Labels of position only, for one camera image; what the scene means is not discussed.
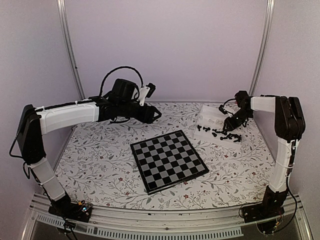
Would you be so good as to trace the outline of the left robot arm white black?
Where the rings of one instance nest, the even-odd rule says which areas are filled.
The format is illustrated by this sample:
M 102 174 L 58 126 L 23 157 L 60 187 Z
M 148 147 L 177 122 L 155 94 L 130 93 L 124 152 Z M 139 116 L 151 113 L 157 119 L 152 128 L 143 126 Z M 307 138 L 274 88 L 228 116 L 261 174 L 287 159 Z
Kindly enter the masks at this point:
M 155 89 L 152 83 L 138 87 L 134 82 L 118 78 L 105 95 L 47 107 L 29 104 L 23 108 L 13 142 L 19 147 L 19 158 L 63 217 L 74 213 L 74 205 L 49 163 L 44 137 L 79 124 L 115 122 L 118 117 L 151 124 L 162 115 L 146 103 Z

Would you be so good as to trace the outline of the white plastic compartment tray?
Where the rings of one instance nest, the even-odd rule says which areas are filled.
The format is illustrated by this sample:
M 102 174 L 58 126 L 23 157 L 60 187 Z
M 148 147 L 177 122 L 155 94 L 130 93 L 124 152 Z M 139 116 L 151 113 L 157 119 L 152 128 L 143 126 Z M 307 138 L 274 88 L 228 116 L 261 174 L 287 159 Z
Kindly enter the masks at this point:
M 233 139 L 225 139 L 225 140 L 220 140 L 220 137 L 225 137 L 227 135 L 222 135 L 218 134 L 217 137 L 212 135 L 212 129 L 217 129 L 217 130 L 223 130 L 224 124 L 223 125 L 216 125 L 212 124 L 209 122 L 209 119 L 220 119 L 224 120 L 228 117 L 228 115 L 224 115 L 222 112 L 218 110 L 218 108 L 212 107 L 212 106 L 207 106 L 203 105 L 200 113 L 198 114 L 198 119 L 196 121 L 194 130 L 192 132 L 192 137 L 196 140 L 200 141 L 206 141 L 210 142 L 216 145 L 221 145 L 223 147 L 227 148 L 233 148 L 233 149 L 240 149 L 243 145 L 243 139 L 244 139 L 244 128 L 242 126 L 236 128 L 233 131 L 227 131 L 227 135 L 230 136 L 230 134 L 238 134 L 241 135 L 241 142 L 233 142 Z M 198 131 L 197 125 L 202 126 L 201 131 Z M 203 127 L 210 127 L 210 131 L 205 132 L 203 130 Z

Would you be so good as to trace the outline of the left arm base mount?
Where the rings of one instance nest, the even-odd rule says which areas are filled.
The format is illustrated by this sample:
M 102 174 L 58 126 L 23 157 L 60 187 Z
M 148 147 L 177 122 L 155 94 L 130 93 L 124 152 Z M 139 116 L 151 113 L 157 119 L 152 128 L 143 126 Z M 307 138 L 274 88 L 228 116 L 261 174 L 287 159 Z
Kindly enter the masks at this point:
M 60 199 L 53 201 L 48 212 L 52 215 L 62 218 L 88 223 L 93 210 L 92 203 L 86 203 L 84 200 L 74 203 L 70 200 Z

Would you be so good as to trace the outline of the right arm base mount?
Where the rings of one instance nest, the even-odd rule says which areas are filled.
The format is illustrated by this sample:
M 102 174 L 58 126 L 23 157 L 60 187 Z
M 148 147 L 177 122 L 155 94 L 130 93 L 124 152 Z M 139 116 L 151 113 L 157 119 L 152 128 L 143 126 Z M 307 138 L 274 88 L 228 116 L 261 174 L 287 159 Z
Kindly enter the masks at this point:
M 282 206 L 265 211 L 262 203 L 246 204 L 246 206 L 243 204 L 238 211 L 238 215 L 244 219 L 245 223 L 256 222 L 257 229 L 264 235 L 276 232 L 280 222 L 283 220 L 284 213 Z

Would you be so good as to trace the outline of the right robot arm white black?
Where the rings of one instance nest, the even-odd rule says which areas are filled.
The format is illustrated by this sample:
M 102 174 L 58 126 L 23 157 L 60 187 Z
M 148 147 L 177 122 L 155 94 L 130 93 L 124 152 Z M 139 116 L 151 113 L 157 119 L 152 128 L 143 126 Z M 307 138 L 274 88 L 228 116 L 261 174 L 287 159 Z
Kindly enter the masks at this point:
M 265 189 L 263 200 L 254 207 L 244 207 L 247 216 L 257 214 L 269 218 L 283 213 L 283 203 L 289 191 L 289 180 L 299 142 L 306 129 L 305 118 L 298 97 L 276 95 L 249 96 L 240 90 L 234 95 L 239 110 L 227 117 L 223 130 L 233 131 L 257 111 L 274 114 L 274 130 L 277 136 L 275 169 Z

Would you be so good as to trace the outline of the black and grey chessboard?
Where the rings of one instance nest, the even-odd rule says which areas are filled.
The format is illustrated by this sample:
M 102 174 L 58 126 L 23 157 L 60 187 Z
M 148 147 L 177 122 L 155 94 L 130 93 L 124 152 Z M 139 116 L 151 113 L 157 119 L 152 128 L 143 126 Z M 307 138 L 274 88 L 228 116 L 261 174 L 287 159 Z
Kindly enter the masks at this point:
M 182 130 L 130 145 L 148 195 L 209 173 Z

